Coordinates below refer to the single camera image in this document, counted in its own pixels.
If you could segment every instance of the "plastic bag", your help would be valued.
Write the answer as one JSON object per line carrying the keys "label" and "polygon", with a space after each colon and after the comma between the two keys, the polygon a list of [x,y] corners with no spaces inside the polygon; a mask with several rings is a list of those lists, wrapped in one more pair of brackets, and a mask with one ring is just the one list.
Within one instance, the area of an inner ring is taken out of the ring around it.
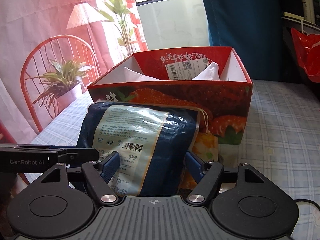
{"label": "plastic bag", "polygon": [[312,82],[320,82],[320,35],[300,33],[291,29],[298,64]]}
{"label": "plastic bag", "polygon": [[101,158],[120,153],[109,182],[119,195],[175,195],[199,119],[198,110],[97,102],[88,108],[77,147],[95,147]]}

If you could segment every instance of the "product label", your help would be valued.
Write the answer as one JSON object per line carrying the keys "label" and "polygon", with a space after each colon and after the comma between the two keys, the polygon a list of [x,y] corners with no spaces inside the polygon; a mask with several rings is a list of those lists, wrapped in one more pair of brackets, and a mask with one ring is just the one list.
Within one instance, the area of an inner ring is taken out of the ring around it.
{"label": "product label", "polygon": [[118,195],[138,195],[168,112],[150,108],[112,105],[94,134],[92,147],[103,160],[120,154],[120,169],[108,185]]}
{"label": "product label", "polygon": [[165,65],[170,80],[191,80],[209,66],[207,58],[176,62]]}

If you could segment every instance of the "white tissue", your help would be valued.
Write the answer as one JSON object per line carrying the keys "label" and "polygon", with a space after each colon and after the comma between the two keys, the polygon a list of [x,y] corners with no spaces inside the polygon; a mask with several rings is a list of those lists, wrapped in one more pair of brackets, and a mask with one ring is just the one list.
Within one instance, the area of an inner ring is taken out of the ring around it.
{"label": "white tissue", "polygon": [[[124,76],[126,82],[160,81],[160,79],[140,74],[131,69],[128,69],[127,67],[124,67]],[[218,64],[212,62],[204,71],[202,71],[192,80],[220,80]]]}
{"label": "white tissue", "polygon": [[124,76],[126,82],[138,82],[138,81],[160,81],[160,79],[142,75],[138,72],[132,71],[127,67],[124,67]]}
{"label": "white tissue", "polygon": [[212,62],[204,71],[202,71],[192,80],[220,80],[218,64]]}

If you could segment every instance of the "table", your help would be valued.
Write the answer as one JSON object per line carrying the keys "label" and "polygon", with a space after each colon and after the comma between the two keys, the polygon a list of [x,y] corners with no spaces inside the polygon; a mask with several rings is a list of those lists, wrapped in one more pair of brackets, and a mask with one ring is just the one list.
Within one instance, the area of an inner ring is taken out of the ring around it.
{"label": "table", "polygon": [[[225,166],[247,162],[292,198],[320,203],[320,103],[303,84],[255,80],[240,145],[220,145]],[[59,114],[31,143],[76,145],[88,92]],[[320,212],[299,204],[293,237],[320,239]]]}

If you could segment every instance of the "lamp shade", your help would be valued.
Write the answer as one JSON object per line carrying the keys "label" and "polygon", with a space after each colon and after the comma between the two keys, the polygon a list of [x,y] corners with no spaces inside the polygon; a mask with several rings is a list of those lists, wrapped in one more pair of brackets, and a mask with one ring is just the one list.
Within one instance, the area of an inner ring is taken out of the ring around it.
{"label": "lamp shade", "polygon": [[80,3],[74,6],[68,21],[67,29],[104,20],[106,20],[106,18],[98,13],[90,4],[86,2]]}

